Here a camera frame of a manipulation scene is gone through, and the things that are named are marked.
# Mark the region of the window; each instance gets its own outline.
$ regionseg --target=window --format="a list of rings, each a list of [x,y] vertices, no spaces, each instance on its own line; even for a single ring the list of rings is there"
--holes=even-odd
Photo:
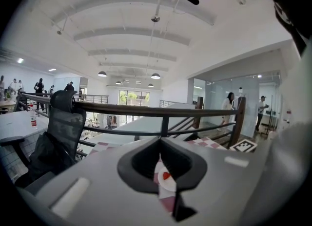
[[[119,90],[119,105],[148,107],[150,105],[150,93]]]

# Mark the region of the ceiling track light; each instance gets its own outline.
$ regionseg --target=ceiling track light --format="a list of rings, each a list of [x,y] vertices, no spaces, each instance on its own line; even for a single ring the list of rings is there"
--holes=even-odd
[[[160,75],[157,73],[154,73],[152,74],[151,78],[157,80],[157,79],[160,79]]]
[[[106,77],[107,76],[107,74],[104,71],[100,71],[97,75],[100,77]]]

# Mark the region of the ceiling light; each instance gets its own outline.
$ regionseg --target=ceiling light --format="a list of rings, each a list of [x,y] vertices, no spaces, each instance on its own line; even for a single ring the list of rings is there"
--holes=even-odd
[[[152,79],[160,79],[160,75],[157,73],[152,74],[151,76]]]
[[[100,77],[106,77],[107,76],[107,74],[104,71],[100,71],[97,75]]]

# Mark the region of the plastic bottle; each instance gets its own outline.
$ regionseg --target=plastic bottle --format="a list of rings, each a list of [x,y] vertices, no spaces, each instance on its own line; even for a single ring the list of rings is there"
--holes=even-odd
[[[31,125],[34,129],[37,129],[37,120],[36,120],[36,112],[33,108],[33,105],[30,105],[30,120],[31,120]]]

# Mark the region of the floor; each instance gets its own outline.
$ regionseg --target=floor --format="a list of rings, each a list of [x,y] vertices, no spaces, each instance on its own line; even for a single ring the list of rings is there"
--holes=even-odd
[[[202,122],[202,123],[200,123],[200,125],[199,125],[200,128],[203,128],[203,127],[210,127],[210,126],[212,127],[212,126],[215,126],[215,125],[212,124],[212,123],[209,123],[209,122]],[[204,138],[204,137],[213,138],[213,137],[216,137],[216,136],[220,136],[220,135],[222,135],[222,134],[225,134],[225,133],[227,133],[227,132],[229,132],[229,131],[230,131],[230,130],[228,130],[227,128],[222,128],[221,131],[218,131],[218,130],[211,130],[211,131],[206,131],[206,132],[199,132],[199,133],[198,133],[198,136],[199,136],[200,138]],[[255,142],[255,143],[259,144],[260,142],[266,141],[267,136],[264,134],[265,132],[266,132],[266,127],[260,126],[260,127],[259,127],[259,131],[258,131],[258,132],[255,131],[252,138],[246,137],[246,136],[244,136],[244,135],[240,135],[238,141],[241,141],[241,140],[244,140],[244,139],[248,139],[248,140],[250,140],[250,141],[252,141],[252,142]],[[230,135],[225,136],[225,137],[220,138],[220,139],[216,139],[216,140],[214,140],[214,141],[215,141],[216,143],[218,143],[218,144],[223,145],[224,142],[227,142],[227,141],[229,141],[229,140],[230,140]]]

